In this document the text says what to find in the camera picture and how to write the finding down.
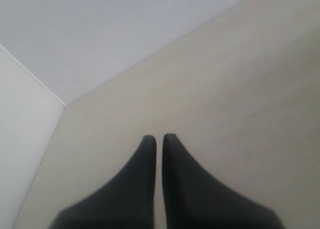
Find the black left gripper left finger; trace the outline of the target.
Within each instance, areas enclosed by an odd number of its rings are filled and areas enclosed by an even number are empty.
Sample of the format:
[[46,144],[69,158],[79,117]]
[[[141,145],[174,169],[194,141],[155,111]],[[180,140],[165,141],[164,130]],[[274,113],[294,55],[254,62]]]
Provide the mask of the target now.
[[125,166],[103,187],[62,210],[52,229],[153,229],[157,143],[145,135]]

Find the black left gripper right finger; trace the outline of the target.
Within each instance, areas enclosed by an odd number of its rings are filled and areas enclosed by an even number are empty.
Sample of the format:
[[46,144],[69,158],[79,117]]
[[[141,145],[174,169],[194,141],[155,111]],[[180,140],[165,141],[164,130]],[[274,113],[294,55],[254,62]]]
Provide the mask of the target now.
[[282,228],[271,209],[208,173],[173,133],[163,138],[162,189],[169,229]]

